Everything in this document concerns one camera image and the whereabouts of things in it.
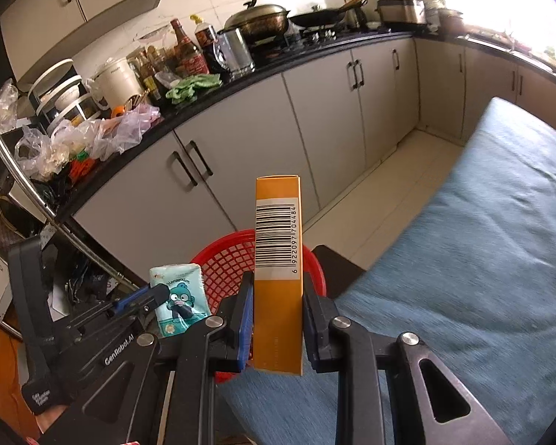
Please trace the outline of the teal cartoon tissue pack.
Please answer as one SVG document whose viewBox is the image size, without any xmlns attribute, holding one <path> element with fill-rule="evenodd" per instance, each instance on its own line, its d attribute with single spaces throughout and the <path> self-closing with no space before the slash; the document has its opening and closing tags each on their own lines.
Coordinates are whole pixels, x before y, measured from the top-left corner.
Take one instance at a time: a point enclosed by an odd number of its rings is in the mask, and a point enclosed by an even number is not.
<svg viewBox="0 0 556 445">
<path fill-rule="evenodd" d="M 162 336 L 176 336 L 211 315 L 202 268 L 196 263 L 153 267 L 150 286 L 163 284 L 168 289 L 165 303 L 155 309 Z"/>
</svg>

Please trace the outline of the orange ointment carton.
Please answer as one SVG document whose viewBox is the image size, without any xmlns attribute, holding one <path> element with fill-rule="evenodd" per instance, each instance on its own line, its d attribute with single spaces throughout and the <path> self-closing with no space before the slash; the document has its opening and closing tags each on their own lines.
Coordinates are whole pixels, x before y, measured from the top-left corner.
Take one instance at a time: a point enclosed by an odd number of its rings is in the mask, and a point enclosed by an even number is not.
<svg viewBox="0 0 556 445">
<path fill-rule="evenodd" d="M 300 178 L 256 181 L 254 327 L 257 370 L 300 376 L 303 369 Z"/>
</svg>

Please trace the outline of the red plastic mesh basket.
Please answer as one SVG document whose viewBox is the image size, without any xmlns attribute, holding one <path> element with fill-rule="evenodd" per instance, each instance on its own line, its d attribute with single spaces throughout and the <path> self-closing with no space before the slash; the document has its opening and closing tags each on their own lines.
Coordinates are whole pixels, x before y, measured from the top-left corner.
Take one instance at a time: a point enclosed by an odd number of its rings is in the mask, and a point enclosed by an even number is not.
<svg viewBox="0 0 556 445">
<path fill-rule="evenodd" d="M 217 329 L 201 323 L 189 332 L 185 349 L 193 357 L 179 362 L 203 380 L 224 382 L 255 365 L 254 231 L 237 231 L 214 241 L 193 263 L 202 268 L 213 317 L 223 322 Z"/>
</svg>

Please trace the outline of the blue tablecloth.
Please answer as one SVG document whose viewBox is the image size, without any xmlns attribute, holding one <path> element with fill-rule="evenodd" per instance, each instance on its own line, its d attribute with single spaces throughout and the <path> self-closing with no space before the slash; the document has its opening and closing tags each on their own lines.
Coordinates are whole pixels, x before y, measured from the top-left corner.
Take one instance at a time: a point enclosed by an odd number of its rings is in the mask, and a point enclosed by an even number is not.
<svg viewBox="0 0 556 445">
<path fill-rule="evenodd" d="M 493 99 L 439 191 L 336 306 L 371 332 L 416 333 L 511 442 L 556 444 L 556 130 Z"/>
</svg>

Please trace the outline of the counter plastic bags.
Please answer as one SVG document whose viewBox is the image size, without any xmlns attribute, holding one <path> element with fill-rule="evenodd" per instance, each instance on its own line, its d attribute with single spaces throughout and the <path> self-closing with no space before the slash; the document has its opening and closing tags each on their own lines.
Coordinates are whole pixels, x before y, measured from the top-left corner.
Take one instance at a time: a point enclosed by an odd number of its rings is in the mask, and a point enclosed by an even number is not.
<svg viewBox="0 0 556 445">
<path fill-rule="evenodd" d="M 14 145 L 14 161 L 27 177 L 46 182 L 74 160 L 104 162 L 138 146 L 159 118 L 159 108 L 140 102 L 112 119 L 64 119 L 50 135 L 24 126 Z"/>
</svg>

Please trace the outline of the green cloth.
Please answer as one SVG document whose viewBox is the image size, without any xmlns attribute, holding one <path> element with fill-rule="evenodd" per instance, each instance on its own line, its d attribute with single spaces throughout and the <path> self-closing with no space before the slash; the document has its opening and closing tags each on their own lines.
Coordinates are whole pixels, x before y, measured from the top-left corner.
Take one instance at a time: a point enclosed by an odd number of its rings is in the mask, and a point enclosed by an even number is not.
<svg viewBox="0 0 556 445">
<path fill-rule="evenodd" d="M 166 93 L 166 98 L 173 105 L 194 102 L 199 94 L 223 85 L 220 75 L 191 75 L 175 82 Z"/>
</svg>

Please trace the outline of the white rice cooker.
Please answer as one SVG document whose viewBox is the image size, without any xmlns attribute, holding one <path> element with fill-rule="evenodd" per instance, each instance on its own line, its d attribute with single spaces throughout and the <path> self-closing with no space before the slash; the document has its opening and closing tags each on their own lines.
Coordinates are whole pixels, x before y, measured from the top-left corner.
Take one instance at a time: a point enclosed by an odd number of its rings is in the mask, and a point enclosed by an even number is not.
<svg viewBox="0 0 556 445">
<path fill-rule="evenodd" d="M 102 111 L 123 106 L 133 96 L 143 93 L 139 79 L 126 57 L 109 58 L 95 75 L 86 78 L 83 83 Z"/>
</svg>

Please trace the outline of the red label sauce bottle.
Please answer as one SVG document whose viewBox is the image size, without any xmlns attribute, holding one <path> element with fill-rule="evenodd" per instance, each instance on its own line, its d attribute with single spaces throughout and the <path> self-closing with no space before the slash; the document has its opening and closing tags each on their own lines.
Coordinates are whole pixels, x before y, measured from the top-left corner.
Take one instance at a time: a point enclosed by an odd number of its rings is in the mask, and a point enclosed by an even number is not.
<svg viewBox="0 0 556 445">
<path fill-rule="evenodd" d="M 206 58 L 199 50 L 199 47 L 188 37 L 177 18 L 174 18 L 171 24 L 178 41 L 178 44 L 175 45 L 175 55 L 183 69 L 189 76 L 208 75 L 210 71 L 206 64 Z"/>
</svg>

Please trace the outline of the steel kettle on counter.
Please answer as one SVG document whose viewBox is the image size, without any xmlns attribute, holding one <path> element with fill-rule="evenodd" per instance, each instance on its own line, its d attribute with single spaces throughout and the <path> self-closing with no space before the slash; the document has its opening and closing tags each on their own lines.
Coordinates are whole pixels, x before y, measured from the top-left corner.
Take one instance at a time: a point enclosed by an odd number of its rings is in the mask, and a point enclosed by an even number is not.
<svg viewBox="0 0 556 445">
<path fill-rule="evenodd" d="M 223 58 L 221 66 L 230 82 L 255 71 L 255 62 L 239 28 L 221 30 L 218 45 Z"/>
</svg>

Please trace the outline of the dark sauce bottle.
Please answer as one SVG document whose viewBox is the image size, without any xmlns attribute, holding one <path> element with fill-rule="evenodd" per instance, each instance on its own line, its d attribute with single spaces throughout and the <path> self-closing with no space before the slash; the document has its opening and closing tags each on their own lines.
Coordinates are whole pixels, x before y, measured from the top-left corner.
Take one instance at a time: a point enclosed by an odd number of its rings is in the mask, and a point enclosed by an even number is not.
<svg viewBox="0 0 556 445">
<path fill-rule="evenodd" d="M 211 23 L 203 21 L 199 15 L 192 14 L 189 19 L 196 24 L 195 37 L 206 58 L 206 64 L 208 65 L 210 73 L 217 73 L 220 75 L 226 70 L 226 62 L 220 49 L 215 28 Z"/>
</svg>

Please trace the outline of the lidded steel wok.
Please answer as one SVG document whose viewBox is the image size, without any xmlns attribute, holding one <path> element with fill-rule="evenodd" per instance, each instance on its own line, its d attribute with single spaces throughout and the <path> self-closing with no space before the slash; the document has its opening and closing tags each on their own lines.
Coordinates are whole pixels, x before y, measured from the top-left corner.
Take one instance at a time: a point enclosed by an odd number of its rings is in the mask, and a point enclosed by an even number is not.
<svg viewBox="0 0 556 445">
<path fill-rule="evenodd" d="M 258 0 L 244 3 L 245 9 L 230 16 L 224 30 L 238 29 L 248 43 L 275 38 L 286 33 L 289 27 L 288 13 L 278 4 L 259 4 Z"/>
</svg>

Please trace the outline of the black frying pan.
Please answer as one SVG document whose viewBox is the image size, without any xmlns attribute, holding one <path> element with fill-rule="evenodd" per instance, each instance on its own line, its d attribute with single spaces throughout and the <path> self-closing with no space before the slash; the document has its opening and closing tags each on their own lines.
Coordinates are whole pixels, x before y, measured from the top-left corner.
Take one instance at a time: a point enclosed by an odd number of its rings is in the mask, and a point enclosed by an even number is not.
<svg viewBox="0 0 556 445">
<path fill-rule="evenodd" d="M 347 11 L 361 8 L 366 4 L 367 0 L 350 0 L 337 8 L 319 9 L 307 13 L 291 15 L 288 19 L 294 25 L 301 28 L 325 27 L 339 23 L 343 20 L 344 14 Z"/>
</svg>

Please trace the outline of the brown pot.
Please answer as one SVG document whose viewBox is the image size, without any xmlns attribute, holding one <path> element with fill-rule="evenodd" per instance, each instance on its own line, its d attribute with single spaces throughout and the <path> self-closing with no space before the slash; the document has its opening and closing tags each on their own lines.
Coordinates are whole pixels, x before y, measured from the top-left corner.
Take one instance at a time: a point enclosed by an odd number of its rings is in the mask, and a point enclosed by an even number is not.
<svg viewBox="0 0 556 445">
<path fill-rule="evenodd" d="M 439 31 L 448 35 L 464 35 L 466 33 L 463 13 L 449 8 L 439 8 Z"/>
</svg>

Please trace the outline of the silver rice cooker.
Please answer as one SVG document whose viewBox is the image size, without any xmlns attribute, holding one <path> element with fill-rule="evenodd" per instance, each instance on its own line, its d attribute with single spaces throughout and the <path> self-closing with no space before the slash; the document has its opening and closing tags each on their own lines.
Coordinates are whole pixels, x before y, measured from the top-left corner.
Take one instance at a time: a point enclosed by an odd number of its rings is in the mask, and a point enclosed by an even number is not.
<svg viewBox="0 0 556 445">
<path fill-rule="evenodd" d="M 426 7 L 422 0 L 378 0 L 377 13 L 385 26 L 424 26 Z"/>
</svg>

